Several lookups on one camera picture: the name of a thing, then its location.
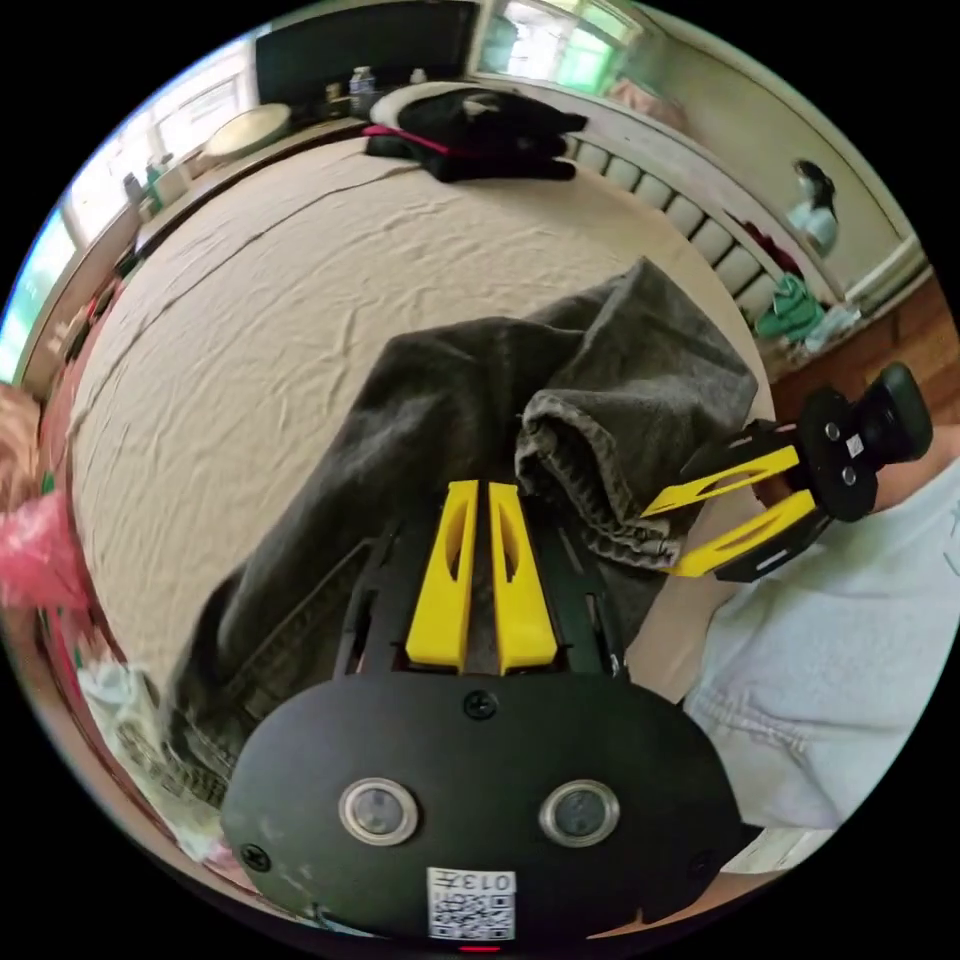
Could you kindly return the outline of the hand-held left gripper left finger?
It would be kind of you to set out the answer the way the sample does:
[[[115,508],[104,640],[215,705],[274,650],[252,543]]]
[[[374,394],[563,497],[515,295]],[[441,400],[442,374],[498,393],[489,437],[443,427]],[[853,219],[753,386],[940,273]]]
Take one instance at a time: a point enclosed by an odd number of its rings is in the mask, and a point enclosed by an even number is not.
[[[417,667],[465,668],[478,502],[477,480],[448,485],[405,642]]]

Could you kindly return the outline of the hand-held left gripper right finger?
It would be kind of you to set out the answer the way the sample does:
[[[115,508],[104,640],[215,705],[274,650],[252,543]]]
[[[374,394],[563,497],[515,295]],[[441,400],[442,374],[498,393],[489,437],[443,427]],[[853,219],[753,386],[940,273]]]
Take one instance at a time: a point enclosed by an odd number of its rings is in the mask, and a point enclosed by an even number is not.
[[[518,490],[491,483],[488,503],[499,670],[510,674],[548,667],[558,643]]]

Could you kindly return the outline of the person's right hand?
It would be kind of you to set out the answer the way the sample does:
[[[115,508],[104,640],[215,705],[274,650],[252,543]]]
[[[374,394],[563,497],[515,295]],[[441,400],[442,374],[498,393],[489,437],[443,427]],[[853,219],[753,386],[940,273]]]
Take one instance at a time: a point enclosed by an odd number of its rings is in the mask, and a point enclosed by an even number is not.
[[[908,500],[958,459],[958,438],[944,431],[936,432],[922,457],[889,465],[880,471],[873,513],[879,514]]]

